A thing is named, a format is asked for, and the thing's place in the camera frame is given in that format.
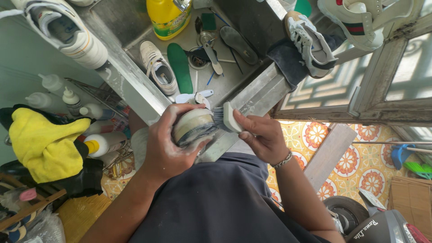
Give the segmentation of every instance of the yellow microfiber towel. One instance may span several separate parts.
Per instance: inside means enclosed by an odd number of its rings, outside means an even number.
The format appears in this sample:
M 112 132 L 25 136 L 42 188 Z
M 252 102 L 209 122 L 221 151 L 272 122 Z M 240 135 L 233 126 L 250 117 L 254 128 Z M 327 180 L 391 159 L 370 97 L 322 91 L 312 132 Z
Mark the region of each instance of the yellow microfiber towel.
M 37 183 L 71 177 L 83 169 L 73 142 L 89 128 L 89 118 L 54 125 L 38 112 L 18 108 L 12 119 L 9 136 L 13 151 Z

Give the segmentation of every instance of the scooter wheel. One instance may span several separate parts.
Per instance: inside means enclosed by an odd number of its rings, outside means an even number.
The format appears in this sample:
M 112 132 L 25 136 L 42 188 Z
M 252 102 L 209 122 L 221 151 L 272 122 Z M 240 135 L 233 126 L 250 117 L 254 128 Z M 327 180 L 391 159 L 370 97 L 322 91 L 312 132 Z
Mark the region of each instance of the scooter wheel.
M 368 210 L 360 203 L 344 196 L 333 196 L 323 201 L 326 207 L 339 215 L 345 235 L 351 233 L 361 222 L 369 218 Z

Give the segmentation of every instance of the stainless steel sink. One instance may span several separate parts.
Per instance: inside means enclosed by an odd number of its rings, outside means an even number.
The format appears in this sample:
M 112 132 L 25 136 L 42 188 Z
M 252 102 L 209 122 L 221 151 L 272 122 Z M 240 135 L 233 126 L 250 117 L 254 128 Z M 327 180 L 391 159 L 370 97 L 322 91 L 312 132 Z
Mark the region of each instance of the stainless steel sink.
M 214 0 L 213 10 L 231 27 L 238 30 L 258 54 L 256 65 L 247 64 L 235 51 L 243 71 L 240 72 L 229 48 L 222 39 L 214 41 L 214 49 L 224 70 L 215 74 L 208 89 L 215 94 L 208 97 L 212 108 L 231 101 L 243 114 L 264 115 L 289 91 L 287 82 L 277 66 L 266 58 L 266 51 L 285 37 L 282 19 L 286 11 L 277 0 Z M 88 7 L 77 7 L 87 27 L 101 39 L 108 49 L 107 63 L 96 71 L 128 105 L 148 124 L 156 122 L 177 94 L 165 96 L 145 75 L 139 45 L 152 41 L 166 56 L 167 46 L 178 43 L 184 50 L 197 44 L 194 22 L 209 9 L 192 9 L 189 25 L 169 41 L 159 40 L 153 33 L 146 12 L 145 0 L 99 0 Z M 218 27 L 225 24 L 216 18 Z M 196 70 L 190 67 L 194 91 L 204 90 L 213 73 L 211 65 Z M 236 134 L 219 131 L 212 144 L 200 156 L 200 162 L 215 161 L 238 140 Z

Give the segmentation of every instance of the dark t-shirt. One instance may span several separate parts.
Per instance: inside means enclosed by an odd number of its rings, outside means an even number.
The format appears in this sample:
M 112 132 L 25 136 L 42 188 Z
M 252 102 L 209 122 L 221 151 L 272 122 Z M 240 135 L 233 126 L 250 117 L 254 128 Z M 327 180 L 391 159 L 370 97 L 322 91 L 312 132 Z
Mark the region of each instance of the dark t-shirt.
M 267 177 L 267 164 L 245 153 L 194 165 L 159 188 L 129 242 L 328 243 L 272 202 Z

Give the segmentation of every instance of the gray towel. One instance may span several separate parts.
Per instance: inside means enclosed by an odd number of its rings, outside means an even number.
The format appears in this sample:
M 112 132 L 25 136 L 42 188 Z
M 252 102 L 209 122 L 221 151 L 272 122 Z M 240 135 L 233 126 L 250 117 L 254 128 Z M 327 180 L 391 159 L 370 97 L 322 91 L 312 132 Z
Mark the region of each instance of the gray towel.
M 336 50 L 345 41 L 338 35 L 323 34 L 324 39 L 332 51 Z M 273 60 L 282 71 L 288 81 L 292 93 L 297 89 L 297 85 L 307 77 L 309 70 L 306 65 L 300 63 L 304 61 L 297 47 L 289 39 L 283 39 L 272 45 L 267 52 L 267 56 Z

